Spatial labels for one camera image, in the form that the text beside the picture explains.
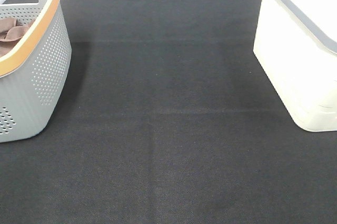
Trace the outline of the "brown towel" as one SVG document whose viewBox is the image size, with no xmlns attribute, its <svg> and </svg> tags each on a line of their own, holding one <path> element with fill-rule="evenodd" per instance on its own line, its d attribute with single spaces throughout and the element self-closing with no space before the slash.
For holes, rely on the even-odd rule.
<svg viewBox="0 0 337 224">
<path fill-rule="evenodd" d="M 1 57 L 14 48 L 34 22 L 35 20 L 32 20 L 27 25 L 20 25 L 13 17 L 1 19 Z"/>
</svg>

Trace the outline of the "grey perforated laundry basket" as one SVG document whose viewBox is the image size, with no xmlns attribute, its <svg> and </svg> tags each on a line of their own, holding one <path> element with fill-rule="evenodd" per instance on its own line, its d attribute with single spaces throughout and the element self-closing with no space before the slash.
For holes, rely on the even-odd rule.
<svg viewBox="0 0 337 224">
<path fill-rule="evenodd" d="M 72 53 L 60 0 L 7 0 L 1 19 L 7 17 L 35 22 L 1 57 L 1 142 L 31 138 L 46 127 Z"/>
</svg>

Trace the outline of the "white storage box grey rim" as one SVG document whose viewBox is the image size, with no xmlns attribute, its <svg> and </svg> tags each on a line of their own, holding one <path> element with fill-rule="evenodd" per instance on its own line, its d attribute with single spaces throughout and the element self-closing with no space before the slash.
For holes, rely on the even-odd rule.
<svg viewBox="0 0 337 224">
<path fill-rule="evenodd" d="M 336 0 L 261 0 L 253 51 L 300 128 L 336 130 Z"/>
</svg>

